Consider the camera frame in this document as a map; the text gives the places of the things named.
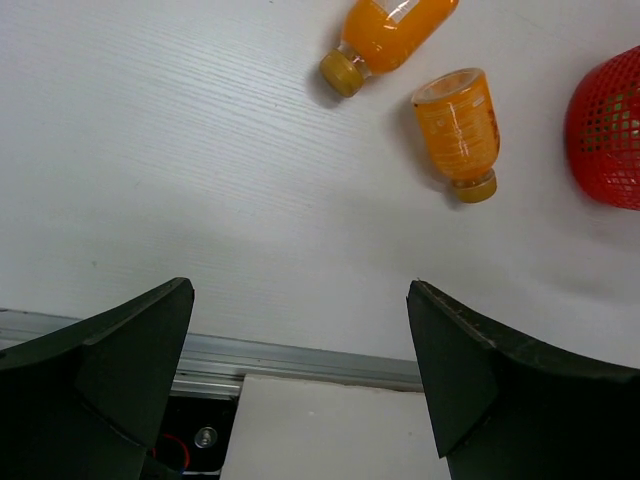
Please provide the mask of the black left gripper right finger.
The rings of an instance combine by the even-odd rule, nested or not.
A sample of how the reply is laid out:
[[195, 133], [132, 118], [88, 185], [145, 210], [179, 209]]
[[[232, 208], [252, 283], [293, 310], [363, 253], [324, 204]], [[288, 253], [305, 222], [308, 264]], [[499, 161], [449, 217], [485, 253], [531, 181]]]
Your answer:
[[414, 281], [409, 324], [454, 479], [635, 479], [639, 372], [552, 346]]

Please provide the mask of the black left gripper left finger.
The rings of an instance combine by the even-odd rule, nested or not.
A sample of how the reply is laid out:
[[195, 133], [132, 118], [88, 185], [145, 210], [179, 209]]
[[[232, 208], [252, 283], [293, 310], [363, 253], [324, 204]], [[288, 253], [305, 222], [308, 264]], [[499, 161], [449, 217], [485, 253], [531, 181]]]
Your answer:
[[4, 479], [178, 479], [154, 459], [194, 288], [174, 278], [1, 352]]

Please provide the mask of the orange juice bottle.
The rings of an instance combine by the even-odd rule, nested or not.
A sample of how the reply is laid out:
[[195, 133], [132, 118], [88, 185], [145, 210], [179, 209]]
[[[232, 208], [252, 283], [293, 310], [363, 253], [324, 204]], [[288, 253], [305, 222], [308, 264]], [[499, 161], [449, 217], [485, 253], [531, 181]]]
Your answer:
[[453, 14], [457, 0], [358, 0], [347, 13], [339, 44], [319, 63], [327, 83], [354, 96], [374, 76], [409, 57]]
[[429, 158], [457, 200], [474, 204], [493, 196], [500, 132], [484, 70], [447, 73], [417, 89], [411, 103]]

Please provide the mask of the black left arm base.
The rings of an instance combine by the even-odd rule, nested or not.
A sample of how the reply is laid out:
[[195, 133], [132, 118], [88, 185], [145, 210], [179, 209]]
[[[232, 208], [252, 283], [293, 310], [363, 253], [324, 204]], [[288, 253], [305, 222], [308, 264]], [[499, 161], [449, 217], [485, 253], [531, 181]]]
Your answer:
[[219, 479], [238, 408], [236, 397], [169, 397], [147, 456], [180, 479]]

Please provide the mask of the red mesh waste bin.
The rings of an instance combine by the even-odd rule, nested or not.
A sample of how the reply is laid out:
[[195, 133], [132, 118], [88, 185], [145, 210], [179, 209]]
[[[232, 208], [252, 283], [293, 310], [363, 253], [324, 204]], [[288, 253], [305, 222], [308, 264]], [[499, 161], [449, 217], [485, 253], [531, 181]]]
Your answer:
[[578, 84], [564, 124], [570, 171], [591, 199], [639, 209], [639, 48], [593, 68]]

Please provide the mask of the aluminium table edge rail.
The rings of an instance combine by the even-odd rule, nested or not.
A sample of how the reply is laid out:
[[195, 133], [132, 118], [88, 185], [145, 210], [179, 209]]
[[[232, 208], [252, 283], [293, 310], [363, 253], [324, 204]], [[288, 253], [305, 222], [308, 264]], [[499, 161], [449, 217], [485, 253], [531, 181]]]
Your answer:
[[88, 317], [4, 309], [1, 398], [69, 395], [115, 415], [158, 416], [173, 392], [236, 397], [248, 375], [419, 392], [415, 362], [191, 334], [186, 283]]

